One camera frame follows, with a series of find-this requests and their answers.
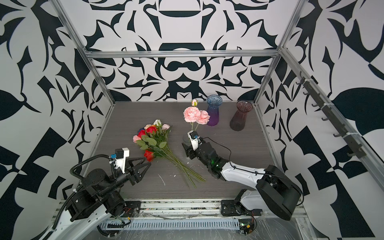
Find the white scrap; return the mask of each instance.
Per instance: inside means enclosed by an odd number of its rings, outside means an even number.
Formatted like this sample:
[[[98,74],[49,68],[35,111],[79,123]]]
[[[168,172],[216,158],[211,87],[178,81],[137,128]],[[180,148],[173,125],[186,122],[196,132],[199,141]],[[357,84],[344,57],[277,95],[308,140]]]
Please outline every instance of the white scrap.
[[[159,175],[159,174],[158,174]],[[159,177],[161,178],[161,180],[163,181],[163,183],[164,183],[164,180],[163,180],[163,178],[159,175]],[[166,183],[164,183],[164,186],[166,185]]]

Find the red rose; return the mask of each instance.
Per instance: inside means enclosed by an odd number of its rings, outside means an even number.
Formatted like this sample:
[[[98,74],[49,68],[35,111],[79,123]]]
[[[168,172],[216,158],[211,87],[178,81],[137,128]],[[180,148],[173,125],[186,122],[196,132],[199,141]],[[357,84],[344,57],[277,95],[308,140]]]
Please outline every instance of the red rose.
[[[146,132],[149,132],[149,133],[152,133],[152,134],[155,134],[157,131],[157,128],[154,127],[154,126],[151,126],[149,128],[147,128]]]
[[[144,157],[147,158],[148,162],[152,162],[152,160],[155,158],[155,156],[153,155],[153,152],[150,152],[148,150],[145,150]]]
[[[141,130],[137,136],[141,138],[141,136],[145,135],[145,130]]]

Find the abstract pattern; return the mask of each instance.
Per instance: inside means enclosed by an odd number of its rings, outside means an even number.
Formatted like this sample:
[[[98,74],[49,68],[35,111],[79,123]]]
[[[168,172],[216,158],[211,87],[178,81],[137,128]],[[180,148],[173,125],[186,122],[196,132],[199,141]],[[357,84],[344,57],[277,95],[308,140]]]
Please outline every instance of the abstract pattern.
[[[0,34],[1,239],[38,239],[110,103],[47,0],[2,1]]]
[[[272,57],[96,60],[116,101],[253,100]]]
[[[92,51],[276,49],[297,0],[65,0]]]
[[[287,44],[382,159],[383,8],[380,0],[310,0]]]
[[[382,1],[309,0],[288,50],[383,158]],[[260,99],[274,151],[302,187],[319,236],[381,239],[384,192],[352,153],[284,60]]]

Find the black and white wallpaper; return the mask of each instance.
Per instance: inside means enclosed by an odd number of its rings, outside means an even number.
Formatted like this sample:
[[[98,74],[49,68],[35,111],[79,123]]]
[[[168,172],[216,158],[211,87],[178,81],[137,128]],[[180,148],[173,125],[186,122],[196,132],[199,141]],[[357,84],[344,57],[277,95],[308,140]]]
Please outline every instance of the black and white wallpaper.
[[[116,101],[253,100],[272,57],[108,58],[95,65]]]
[[[309,0],[288,49],[383,159],[382,1]],[[260,99],[285,174],[320,237],[382,239],[384,192],[282,59]]]
[[[91,51],[276,49],[297,0],[63,0]]]
[[[110,107],[47,0],[0,3],[1,239],[39,239]]]

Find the glass vase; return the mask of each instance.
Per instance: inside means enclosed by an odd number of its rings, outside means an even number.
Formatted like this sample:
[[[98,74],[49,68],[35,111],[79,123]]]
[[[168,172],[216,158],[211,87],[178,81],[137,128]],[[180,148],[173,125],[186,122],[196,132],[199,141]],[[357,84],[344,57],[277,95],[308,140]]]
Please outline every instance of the glass vase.
[[[209,117],[208,126],[215,126],[218,124],[219,113],[218,108],[223,103],[223,99],[218,95],[210,95],[207,97],[208,108],[207,112]]]
[[[236,107],[237,111],[229,122],[229,126],[235,131],[241,131],[245,127],[247,114],[252,110],[253,105],[248,101],[238,101]]]

